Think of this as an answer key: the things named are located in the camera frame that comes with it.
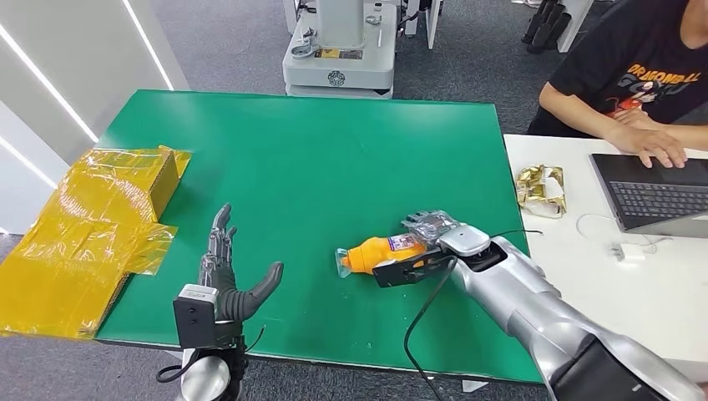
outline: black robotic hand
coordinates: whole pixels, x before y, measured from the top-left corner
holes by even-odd
[[[219,290],[216,303],[217,321],[244,322],[253,316],[281,283],[283,263],[274,262],[263,280],[249,291],[239,291],[231,266],[231,242],[236,227],[226,230],[231,218],[230,213],[231,205],[227,203],[214,217],[208,250],[201,258],[199,284]]]

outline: bottle label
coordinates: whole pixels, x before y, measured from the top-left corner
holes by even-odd
[[[404,249],[413,248],[416,245],[416,240],[410,234],[389,236],[388,245],[391,247],[392,251],[401,251]]]

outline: green table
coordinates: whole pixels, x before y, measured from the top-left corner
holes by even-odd
[[[493,234],[521,229],[491,104],[138,91],[99,147],[194,152],[161,222],[178,226],[154,277],[129,280],[98,339],[177,347],[172,300],[194,283],[214,214],[233,205],[234,269],[250,288],[274,260],[282,283],[245,325],[257,355],[411,369],[402,340],[436,280],[381,289],[336,274],[334,250],[402,233],[444,209]],[[508,236],[527,251],[523,233]],[[536,368],[449,282],[411,350],[428,371],[540,382]]]

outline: charger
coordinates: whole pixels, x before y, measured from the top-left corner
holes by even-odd
[[[638,244],[614,244],[612,252],[617,256],[617,261],[639,263],[646,259],[644,248]]]

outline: robotic arm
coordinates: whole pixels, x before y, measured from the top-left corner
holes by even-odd
[[[182,367],[182,399],[188,401],[238,397],[247,366],[243,322],[282,277],[283,265],[275,262],[253,289],[236,289],[231,266],[235,228],[226,230],[229,214],[226,205],[214,219],[199,285],[185,286],[174,300],[180,345],[199,355]],[[374,269],[379,285],[412,284],[454,261],[451,277],[459,289],[521,342],[554,401],[705,400],[663,359],[565,303],[543,270],[503,237],[490,238],[442,211],[411,215],[403,225],[430,251]]]
[[[237,288],[231,265],[236,228],[226,228],[230,212],[231,206],[226,204],[214,217],[207,252],[201,258],[199,284],[187,284],[173,301],[177,334],[185,356],[181,366],[161,370],[157,379],[168,383],[181,378],[179,401],[239,398],[240,381],[248,366],[243,322],[281,283],[283,263],[276,261],[253,288]],[[171,377],[163,376],[177,369]]]
[[[437,247],[425,260],[457,258],[451,277],[459,289],[521,342],[554,400],[705,400],[698,386],[649,349],[564,302],[544,271],[503,237],[489,238],[441,211],[411,215],[403,225]]]

